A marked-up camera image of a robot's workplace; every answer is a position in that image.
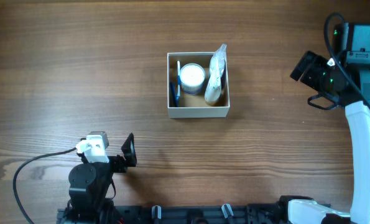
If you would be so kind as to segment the blue disposable razor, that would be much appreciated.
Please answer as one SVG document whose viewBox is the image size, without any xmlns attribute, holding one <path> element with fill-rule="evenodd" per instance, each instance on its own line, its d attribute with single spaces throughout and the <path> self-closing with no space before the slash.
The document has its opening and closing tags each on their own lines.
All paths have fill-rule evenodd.
<svg viewBox="0 0 370 224">
<path fill-rule="evenodd" d="M 173 107 L 177 107 L 178 106 L 178 99 L 177 99 L 177 94 L 175 92 L 175 85 L 172 82 L 169 83 L 169 90 L 170 90 L 170 94 L 172 96 Z"/>
</svg>

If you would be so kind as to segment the white cotton swab tub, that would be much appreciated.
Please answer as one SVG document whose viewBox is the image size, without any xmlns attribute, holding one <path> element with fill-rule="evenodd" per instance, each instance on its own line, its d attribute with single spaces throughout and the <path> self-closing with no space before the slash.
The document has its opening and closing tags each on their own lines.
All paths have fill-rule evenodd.
<svg viewBox="0 0 370 224">
<path fill-rule="evenodd" d="M 205 81 L 205 70 L 199 64 L 188 63 L 180 69 L 180 86 L 189 95 L 201 92 Z"/>
</svg>

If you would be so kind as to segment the blue white toothbrush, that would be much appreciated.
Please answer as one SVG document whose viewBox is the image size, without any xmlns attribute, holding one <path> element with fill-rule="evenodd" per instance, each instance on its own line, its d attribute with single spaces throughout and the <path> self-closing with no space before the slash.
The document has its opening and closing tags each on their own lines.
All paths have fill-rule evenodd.
<svg viewBox="0 0 370 224">
<path fill-rule="evenodd" d="M 181 64 L 180 61 L 177 61 L 177 94 L 176 94 L 176 103 L 177 106 L 179 104 L 179 99 L 180 99 L 180 91 L 181 91 L 181 79 L 180 79 L 180 70 L 181 70 Z"/>
</svg>

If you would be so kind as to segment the white amber tube bottle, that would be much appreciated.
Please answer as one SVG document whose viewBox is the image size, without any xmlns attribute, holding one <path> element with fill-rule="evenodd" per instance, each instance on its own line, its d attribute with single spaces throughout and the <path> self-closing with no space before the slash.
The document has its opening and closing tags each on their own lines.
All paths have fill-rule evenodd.
<svg viewBox="0 0 370 224">
<path fill-rule="evenodd" d="M 205 102 L 214 106 L 220 99 L 223 88 L 223 71 L 224 63 L 216 57 L 213 57 L 210 62 L 210 78 L 205 90 Z"/>
</svg>

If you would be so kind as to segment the dark blue spray bottle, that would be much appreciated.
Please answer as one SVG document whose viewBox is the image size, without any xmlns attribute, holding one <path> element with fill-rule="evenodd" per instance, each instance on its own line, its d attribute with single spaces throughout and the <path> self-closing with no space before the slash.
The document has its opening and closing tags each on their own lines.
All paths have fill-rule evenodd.
<svg viewBox="0 0 370 224">
<path fill-rule="evenodd" d="M 221 80 L 221 97 L 223 97 L 226 88 L 226 44 L 222 44 L 221 47 L 215 52 L 216 67 L 220 72 Z"/>
</svg>

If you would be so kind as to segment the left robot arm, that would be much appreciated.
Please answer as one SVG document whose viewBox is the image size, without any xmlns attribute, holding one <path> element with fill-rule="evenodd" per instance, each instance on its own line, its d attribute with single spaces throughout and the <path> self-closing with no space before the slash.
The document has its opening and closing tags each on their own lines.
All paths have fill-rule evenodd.
<svg viewBox="0 0 370 224">
<path fill-rule="evenodd" d="M 113 174 L 125 173 L 127 162 L 121 156 L 108 159 L 107 163 L 82 163 L 70 171 L 70 200 L 61 223 L 125 222 L 112 198 L 107 198 L 106 194 L 109 187 L 114 187 Z"/>
</svg>

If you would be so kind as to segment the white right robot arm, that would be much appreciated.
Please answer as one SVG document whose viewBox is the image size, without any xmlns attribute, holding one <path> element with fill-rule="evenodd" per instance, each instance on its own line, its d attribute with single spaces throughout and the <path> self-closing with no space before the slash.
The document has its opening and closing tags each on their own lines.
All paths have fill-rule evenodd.
<svg viewBox="0 0 370 224">
<path fill-rule="evenodd" d="M 137 223 L 370 223 L 370 24 L 341 22 L 325 39 L 330 59 L 306 52 L 291 73 L 345 110 L 353 146 L 351 210 L 340 212 L 310 197 L 283 195 L 275 203 L 233 207 L 131 206 L 125 216 Z"/>
</svg>

